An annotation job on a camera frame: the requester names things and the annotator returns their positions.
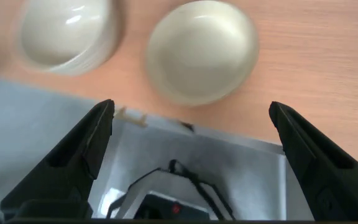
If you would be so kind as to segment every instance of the gray surface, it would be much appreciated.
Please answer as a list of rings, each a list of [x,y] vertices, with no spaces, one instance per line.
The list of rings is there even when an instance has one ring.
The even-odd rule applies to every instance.
[[[95,103],[0,81],[0,200]],[[142,129],[113,121],[113,136],[89,197],[96,216],[110,190],[121,194],[139,175],[179,159],[221,189],[237,218],[310,219],[304,215],[310,215],[307,204],[298,206],[305,199],[278,146],[203,128],[196,129],[202,136],[192,136],[156,116],[150,122]],[[303,215],[286,213],[294,208]]]
[[[0,81],[0,201],[93,105]]]
[[[142,175],[178,159],[217,185],[236,218],[286,219],[284,156],[133,124],[126,124],[123,133],[105,193],[110,188],[125,192]]]

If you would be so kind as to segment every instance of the red light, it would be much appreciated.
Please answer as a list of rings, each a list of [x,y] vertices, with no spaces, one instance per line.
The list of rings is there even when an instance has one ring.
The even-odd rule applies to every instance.
[[[179,205],[174,204],[173,207],[172,207],[172,212],[173,212],[174,214],[178,214],[178,213],[180,212],[180,207],[179,207]]]

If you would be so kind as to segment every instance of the ceramic bowl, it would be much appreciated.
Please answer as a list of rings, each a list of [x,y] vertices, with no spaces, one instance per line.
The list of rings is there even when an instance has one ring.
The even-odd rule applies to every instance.
[[[35,68],[79,75],[100,66],[119,38],[115,1],[30,0],[17,45]]]
[[[147,46],[146,69],[159,93],[195,106],[239,87],[258,55],[257,30],[248,16],[225,2],[196,1],[157,24]]]

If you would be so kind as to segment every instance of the bowl rim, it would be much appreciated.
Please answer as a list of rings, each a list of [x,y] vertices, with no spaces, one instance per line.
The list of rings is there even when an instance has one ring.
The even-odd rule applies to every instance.
[[[151,48],[152,46],[154,46],[154,44],[152,44],[152,39],[153,37],[156,35],[156,31],[161,29],[160,27],[163,25],[164,22],[166,22],[166,20],[177,14],[178,12],[180,12],[182,9],[186,9],[189,7],[197,6],[197,5],[202,5],[202,4],[219,4],[222,6],[226,6],[229,7],[230,10],[233,10],[234,12],[237,12],[238,15],[240,15],[242,18],[245,19],[246,23],[248,23],[250,26],[250,28],[254,31],[255,34],[255,57],[254,59],[251,61],[251,65],[250,65],[250,69],[249,72],[244,71],[244,74],[241,75],[241,77],[239,78],[238,82],[232,82],[231,85],[228,85],[225,89],[226,89],[226,94],[219,94],[219,93],[215,93],[215,94],[211,94],[209,96],[204,96],[204,97],[196,97],[196,98],[192,98],[190,99],[190,97],[188,97],[187,94],[185,93],[178,93],[179,96],[177,94],[175,94],[175,91],[173,90],[169,90],[170,88],[168,87],[162,87],[162,85],[164,83],[166,83],[165,81],[157,81],[158,78],[156,78],[157,75],[153,75],[152,73],[156,73],[156,69],[155,69],[155,65],[151,65],[153,64],[153,53],[151,52]],[[146,74],[149,78],[149,82],[152,84],[153,87],[155,87],[155,89],[162,94],[162,96],[164,98],[168,98],[170,101],[179,104],[179,105],[183,105],[183,106],[201,106],[201,105],[207,105],[210,103],[213,103],[215,101],[218,101],[222,98],[224,98],[225,96],[231,94],[232,92],[234,92],[235,90],[237,90],[243,83],[244,81],[247,79],[247,77],[252,73],[252,71],[254,70],[256,63],[258,61],[258,57],[259,57],[259,35],[257,32],[257,28],[256,25],[254,24],[254,22],[252,21],[252,19],[242,10],[240,10],[237,6],[228,3],[228,2],[221,2],[221,1],[217,1],[217,0],[199,0],[199,1],[193,1],[193,2],[188,2],[185,4],[182,4],[178,7],[176,7],[175,9],[171,10],[170,12],[168,12],[166,15],[163,16],[163,18],[161,20],[159,20],[159,22],[157,23],[157,25],[154,27],[153,31],[151,32],[150,36],[149,36],[149,41],[147,42],[147,48],[145,51],[145,69],[146,69]]]
[[[23,38],[23,29],[24,29],[24,21],[26,20],[27,13],[30,9],[30,4],[32,2],[37,2],[41,0],[28,0],[24,3],[21,9],[21,15],[18,18],[18,29],[15,36],[15,43],[16,43],[16,49],[19,52],[19,55],[22,59],[24,59],[27,63],[29,63],[32,67],[35,67],[41,71],[48,71],[48,72],[63,72],[66,69],[74,70],[75,67],[71,67],[70,65],[73,65],[80,57],[82,57],[85,53],[87,53],[89,50],[91,50],[100,40],[100,38],[103,37],[103,32],[105,31],[106,27],[109,25],[109,12],[112,11],[113,6],[112,2],[110,0],[102,0],[101,3],[104,5],[103,9],[106,10],[108,13],[108,17],[106,20],[103,21],[103,24],[101,28],[97,31],[97,34],[95,35],[95,38],[86,46],[84,49],[77,54],[76,56],[72,57],[66,62],[48,66],[42,63],[39,63],[33,59],[26,53],[25,48],[23,47],[22,38]]]

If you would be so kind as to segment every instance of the wooden table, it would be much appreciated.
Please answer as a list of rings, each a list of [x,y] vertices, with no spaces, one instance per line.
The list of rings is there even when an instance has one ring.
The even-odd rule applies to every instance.
[[[111,98],[229,133],[279,142],[269,119],[271,101],[285,103],[358,160],[358,1],[231,0],[260,35],[260,58],[236,92],[211,105],[185,108],[150,87],[144,70],[147,39],[161,18],[187,0],[118,1],[125,32],[114,56],[79,77],[26,70],[12,51],[22,1],[0,1],[0,77],[71,95]]]

